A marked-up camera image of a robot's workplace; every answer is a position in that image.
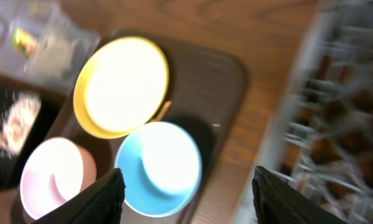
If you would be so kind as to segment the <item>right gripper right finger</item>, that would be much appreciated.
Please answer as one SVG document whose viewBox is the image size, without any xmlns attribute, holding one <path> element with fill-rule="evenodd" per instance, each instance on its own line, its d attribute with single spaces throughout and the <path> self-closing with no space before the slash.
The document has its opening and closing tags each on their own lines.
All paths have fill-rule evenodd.
<svg viewBox="0 0 373 224">
<path fill-rule="evenodd" d="M 346 224 L 262 166 L 255 168 L 252 190 L 259 224 Z"/>
</svg>

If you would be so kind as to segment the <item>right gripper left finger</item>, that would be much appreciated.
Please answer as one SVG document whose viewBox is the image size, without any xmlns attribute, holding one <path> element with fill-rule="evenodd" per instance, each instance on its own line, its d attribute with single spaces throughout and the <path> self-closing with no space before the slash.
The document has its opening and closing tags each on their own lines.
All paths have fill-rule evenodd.
<svg viewBox="0 0 373 224">
<path fill-rule="evenodd" d="M 114 168 L 34 224 L 119 224 L 125 188 L 121 169 Z"/>
</svg>

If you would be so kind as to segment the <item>white bowl with rice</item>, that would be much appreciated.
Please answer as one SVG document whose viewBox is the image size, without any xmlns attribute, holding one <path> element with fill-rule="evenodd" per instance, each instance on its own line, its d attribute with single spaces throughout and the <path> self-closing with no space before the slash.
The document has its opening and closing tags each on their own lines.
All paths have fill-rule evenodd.
<svg viewBox="0 0 373 224">
<path fill-rule="evenodd" d="M 24 210 L 37 220 L 68 202 L 97 179 L 93 156 L 66 138 L 50 138 L 28 158 L 21 175 Z"/>
</svg>

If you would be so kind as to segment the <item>light blue bowl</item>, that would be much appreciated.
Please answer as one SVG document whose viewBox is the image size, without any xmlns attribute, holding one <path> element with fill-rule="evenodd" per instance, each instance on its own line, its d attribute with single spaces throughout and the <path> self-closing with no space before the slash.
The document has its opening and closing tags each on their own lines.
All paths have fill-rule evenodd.
<svg viewBox="0 0 373 224">
<path fill-rule="evenodd" d="M 125 203 L 147 217 L 168 217 L 182 210 L 202 179 L 197 143 L 185 129 L 165 121 L 145 124 L 127 135 L 114 166 L 123 173 Z"/>
</svg>

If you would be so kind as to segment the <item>yellow plate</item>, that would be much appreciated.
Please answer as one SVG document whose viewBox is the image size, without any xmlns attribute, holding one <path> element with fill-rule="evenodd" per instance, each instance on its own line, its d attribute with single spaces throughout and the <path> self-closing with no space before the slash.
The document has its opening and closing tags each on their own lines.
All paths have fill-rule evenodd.
<svg viewBox="0 0 373 224">
<path fill-rule="evenodd" d="M 101 46 L 81 69 L 73 110 L 88 134 L 120 138 L 154 118 L 168 88 L 161 48 L 145 37 L 120 37 Z"/>
</svg>

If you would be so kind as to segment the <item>green orange snack wrapper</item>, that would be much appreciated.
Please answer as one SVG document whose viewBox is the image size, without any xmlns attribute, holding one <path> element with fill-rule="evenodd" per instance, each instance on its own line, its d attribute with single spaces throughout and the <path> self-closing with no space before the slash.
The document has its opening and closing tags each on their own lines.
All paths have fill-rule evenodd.
<svg viewBox="0 0 373 224">
<path fill-rule="evenodd" d="M 19 54 L 29 58 L 38 48 L 38 42 L 30 33 L 16 27 L 12 32 L 12 46 Z"/>
</svg>

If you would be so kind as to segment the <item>grey dishwasher rack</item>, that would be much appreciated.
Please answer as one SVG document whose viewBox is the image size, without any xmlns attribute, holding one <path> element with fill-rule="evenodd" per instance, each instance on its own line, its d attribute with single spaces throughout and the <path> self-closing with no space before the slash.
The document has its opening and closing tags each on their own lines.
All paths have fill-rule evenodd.
<svg viewBox="0 0 373 224">
<path fill-rule="evenodd" d="M 256 166 L 346 223 L 373 223 L 373 1 L 325 1 Z"/>
</svg>

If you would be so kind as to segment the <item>black food waste tray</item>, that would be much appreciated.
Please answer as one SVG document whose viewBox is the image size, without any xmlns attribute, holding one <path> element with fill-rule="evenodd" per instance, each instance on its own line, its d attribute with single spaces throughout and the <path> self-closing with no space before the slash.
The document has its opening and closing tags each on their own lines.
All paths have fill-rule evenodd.
<svg viewBox="0 0 373 224">
<path fill-rule="evenodd" d="M 59 112 L 57 106 L 36 93 L 0 86 L 0 131 L 9 117 L 10 108 L 24 96 L 36 99 L 39 110 L 19 152 L 4 149 L 4 144 L 0 141 L 0 191 L 16 188 L 19 185 L 28 157 L 44 140 Z"/>
</svg>

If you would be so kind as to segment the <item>clear plastic waste bin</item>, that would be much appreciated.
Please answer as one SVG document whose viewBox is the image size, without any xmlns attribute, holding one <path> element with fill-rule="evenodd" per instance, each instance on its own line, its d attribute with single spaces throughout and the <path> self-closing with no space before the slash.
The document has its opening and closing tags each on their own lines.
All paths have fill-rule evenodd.
<svg viewBox="0 0 373 224">
<path fill-rule="evenodd" d="M 0 1 L 0 74 L 67 95 L 100 41 L 56 1 Z"/>
</svg>

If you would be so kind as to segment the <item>spilled rice pile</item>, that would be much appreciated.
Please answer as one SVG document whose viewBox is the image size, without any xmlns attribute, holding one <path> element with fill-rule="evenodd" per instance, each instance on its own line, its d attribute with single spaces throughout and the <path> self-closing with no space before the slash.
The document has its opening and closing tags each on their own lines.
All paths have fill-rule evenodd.
<svg viewBox="0 0 373 224">
<path fill-rule="evenodd" d="M 0 157 L 17 157 L 41 109 L 41 99 L 27 92 L 13 93 L 9 108 L 0 117 Z"/>
</svg>

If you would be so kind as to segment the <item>dark brown serving tray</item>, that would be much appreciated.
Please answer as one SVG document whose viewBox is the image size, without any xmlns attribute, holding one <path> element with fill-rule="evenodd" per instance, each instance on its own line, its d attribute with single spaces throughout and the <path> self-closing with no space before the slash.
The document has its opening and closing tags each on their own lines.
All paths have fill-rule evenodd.
<svg viewBox="0 0 373 224">
<path fill-rule="evenodd" d="M 240 108 L 245 81 L 242 63 L 237 58 L 159 35 L 137 30 L 118 30 L 102 38 L 103 45 L 120 37 L 140 36 L 155 42 L 169 62 L 171 81 L 167 99 L 172 105 L 163 120 L 184 128 L 196 141 L 202 155 L 202 181 L 196 196 L 180 212 L 163 218 L 150 218 L 123 205 L 120 223 L 190 223 L 213 164 L 223 148 L 228 132 Z M 113 167 L 115 154 L 125 137 L 98 139 L 87 134 L 78 124 L 72 105 L 73 93 L 65 101 L 45 139 L 65 137 L 87 148 L 94 156 L 98 175 L 105 175 Z"/>
</svg>

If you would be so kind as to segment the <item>crumpled white tissue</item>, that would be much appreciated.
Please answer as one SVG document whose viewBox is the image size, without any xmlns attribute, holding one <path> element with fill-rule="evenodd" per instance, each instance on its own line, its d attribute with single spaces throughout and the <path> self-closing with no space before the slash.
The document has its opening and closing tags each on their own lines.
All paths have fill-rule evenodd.
<svg viewBox="0 0 373 224">
<path fill-rule="evenodd" d="M 25 72 L 49 78 L 62 78 L 72 66 L 72 58 L 79 40 L 68 40 L 62 35 L 48 33 L 38 41 L 38 48 L 27 59 Z"/>
</svg>

